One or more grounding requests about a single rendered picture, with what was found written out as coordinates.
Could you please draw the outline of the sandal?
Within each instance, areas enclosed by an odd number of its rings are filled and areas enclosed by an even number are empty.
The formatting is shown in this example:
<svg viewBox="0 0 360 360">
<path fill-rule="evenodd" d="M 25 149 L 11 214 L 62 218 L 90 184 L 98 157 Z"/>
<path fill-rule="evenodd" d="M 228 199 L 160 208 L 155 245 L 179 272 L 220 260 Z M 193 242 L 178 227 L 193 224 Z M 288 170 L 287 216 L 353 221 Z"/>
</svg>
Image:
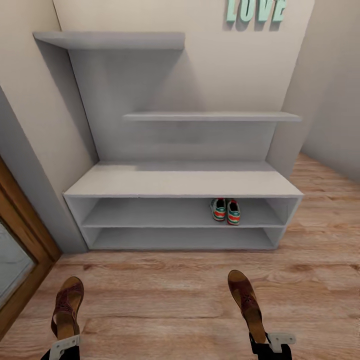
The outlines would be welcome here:
<svg viewBox="0 0 360 360">
<path fill-rule="evenodd" d="M 57 340 L 63 340 L 80 334 L 77 314 L 84 298 L 83 282 L 76 276 L 68 278 L 57 293 L 51 329 Z"/>
<path fill-rule="evenodd" d="M 262 324 L 262 313 L 250 281 L 240 270 L 236 269 L 230 271 L 227 281 L 230 292 L 240 307 L 242 317 L 246 320 L 249 332 L 255 342 L 266 343 L 267 334 Z"/>
</svg>

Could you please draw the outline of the gym shoe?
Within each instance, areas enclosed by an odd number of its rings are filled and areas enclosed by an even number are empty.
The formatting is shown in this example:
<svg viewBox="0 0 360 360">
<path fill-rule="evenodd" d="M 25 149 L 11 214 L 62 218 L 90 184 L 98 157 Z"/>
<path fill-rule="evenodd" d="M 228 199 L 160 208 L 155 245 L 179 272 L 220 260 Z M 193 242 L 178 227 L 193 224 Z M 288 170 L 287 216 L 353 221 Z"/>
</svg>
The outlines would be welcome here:
<svg viewBox="0 0 360 360">
<path fill-rule="evenodd" d="M 224 221 L 226 215 L 226 199 L 222 197 L 211 197 L 209 205 L 211 207 L 212 216 L 216 221 Z"/>
<path fill-rule="evenodd" d="M 227 209 L 227 222 L 230 225 L 233 226 L 238 226 L 240 223 L 240 208 L 238 203 L 236 202 L 236 200 L 234 198 L 224 198 L 226 199 L 226 209 Z"/>
</svg>

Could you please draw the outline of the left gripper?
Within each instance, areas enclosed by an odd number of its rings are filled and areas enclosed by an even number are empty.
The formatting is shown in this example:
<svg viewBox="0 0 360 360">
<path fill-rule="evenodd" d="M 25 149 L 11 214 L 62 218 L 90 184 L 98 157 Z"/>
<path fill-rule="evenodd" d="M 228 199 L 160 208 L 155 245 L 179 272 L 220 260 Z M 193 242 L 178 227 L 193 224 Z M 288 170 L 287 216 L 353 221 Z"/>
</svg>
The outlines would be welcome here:
<svg viewBox="0 0 360 360">
<path fill-rule="evenodd" d="M 41 358 L 41 360 L 49 360 L 50 358 L 50 349 L 48 352 Z M 80 360 L 80 348 L 78 345 L 67 348 L 64 350 L 64 354 L 60 357 L 59 360 Z"/>
</svg>

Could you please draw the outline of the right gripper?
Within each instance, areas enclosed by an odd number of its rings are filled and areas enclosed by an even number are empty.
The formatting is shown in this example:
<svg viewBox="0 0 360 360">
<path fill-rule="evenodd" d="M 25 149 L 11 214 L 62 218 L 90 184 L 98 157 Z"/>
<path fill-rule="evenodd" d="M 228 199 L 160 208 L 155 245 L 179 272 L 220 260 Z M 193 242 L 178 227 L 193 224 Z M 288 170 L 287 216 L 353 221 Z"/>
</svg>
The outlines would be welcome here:
<svg viewBox="0 0 360 360">
<path fill-rule="evenodd" d="M 258 355 L 258 360 L 292 360 L 291 348 L 288 344 L 282 344 L 282 353 L 275 353 L 270 348 L 269 343 L 256 343 L 251 333 L 249 333 L 252 352 Z"/>
</svg>

